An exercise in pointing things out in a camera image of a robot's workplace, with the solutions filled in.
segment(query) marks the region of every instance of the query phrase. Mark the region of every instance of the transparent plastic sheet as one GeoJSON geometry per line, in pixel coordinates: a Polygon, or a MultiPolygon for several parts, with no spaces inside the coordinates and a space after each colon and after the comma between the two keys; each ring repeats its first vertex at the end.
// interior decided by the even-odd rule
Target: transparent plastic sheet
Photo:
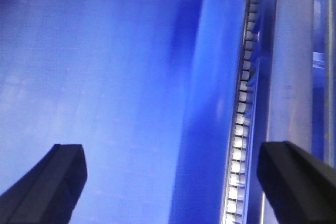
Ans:
{"type": "Polygon", "coordinates": [[[202,0],[2,0],[0,192],[83,144],[70,223],[167,223],[202,0]]]}

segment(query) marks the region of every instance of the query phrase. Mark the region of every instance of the vertical rail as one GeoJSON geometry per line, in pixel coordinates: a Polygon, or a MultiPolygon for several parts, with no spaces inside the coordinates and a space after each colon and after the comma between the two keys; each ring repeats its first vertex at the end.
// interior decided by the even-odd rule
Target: vertical rail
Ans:
{"type": "Polygon", "coordinates": [[[326,85],[325,85],[325,129],[324,129],[324,161],[331,166],[334,161],[334,139],[336,129],[335,118],[335,82],[336,80],[336,3],[335,0],[327,0],[327,35],[326,35],[326,85]]]}

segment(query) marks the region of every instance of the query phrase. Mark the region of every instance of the light strip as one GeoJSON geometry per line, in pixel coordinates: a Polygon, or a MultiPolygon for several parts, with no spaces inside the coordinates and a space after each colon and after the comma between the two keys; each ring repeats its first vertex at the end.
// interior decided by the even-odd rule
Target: light strip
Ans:
{"type": "Polygon", "coordinates": [[[246,189],[246,148],[249,142],[249,119],[245,118],[248,110],[249,92],[248,81],[251,74],[252,51],[255,40],[254,26],[258,17],[259,0],[247,0],[245,15],[244,40],[242,43],[242,63],[239,72],[239,90],[237,94],[237,111],[233,125],[233,136],[229,144],[227,164],[227,181],[223,199],[222,224],[243,224],[245,189],[246,189]]]}

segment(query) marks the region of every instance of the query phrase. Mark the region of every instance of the led strip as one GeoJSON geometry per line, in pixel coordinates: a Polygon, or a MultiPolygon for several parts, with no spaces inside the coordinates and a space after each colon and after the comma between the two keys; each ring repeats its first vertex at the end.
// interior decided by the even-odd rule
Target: led strip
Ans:
{"type": "Polygon", "coordinates": [[[253,34],[258,17],[258,0],[246,0],[244,40],[241,53],[241,69],[239,71],[239,87],[237,88],[237,111],[234,120],[233,136],[229,144],[226,184],[222,206],[222,224],[243,224],[245,208],[247,151],[249,143],[249,122],[246,116],[251,107],[250,96],[253,87],[249,83],[253,75],[251,71],[251,55],[256,35],[253,34]]]}

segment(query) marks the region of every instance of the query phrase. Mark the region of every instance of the plastic panel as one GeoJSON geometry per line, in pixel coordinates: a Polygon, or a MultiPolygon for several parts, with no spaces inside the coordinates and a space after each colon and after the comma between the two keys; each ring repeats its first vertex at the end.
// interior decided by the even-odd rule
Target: plastic panel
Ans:
{"type": "Polygon", "coordinates": [[[81,143],[72,224],[167,223],[201,2],[3,0],[0,192],[81,143]]]}
{"type": "Polygon", "coordinates": [[[218,223],[245,0],[204,0],[170,223],[218,223]]]}

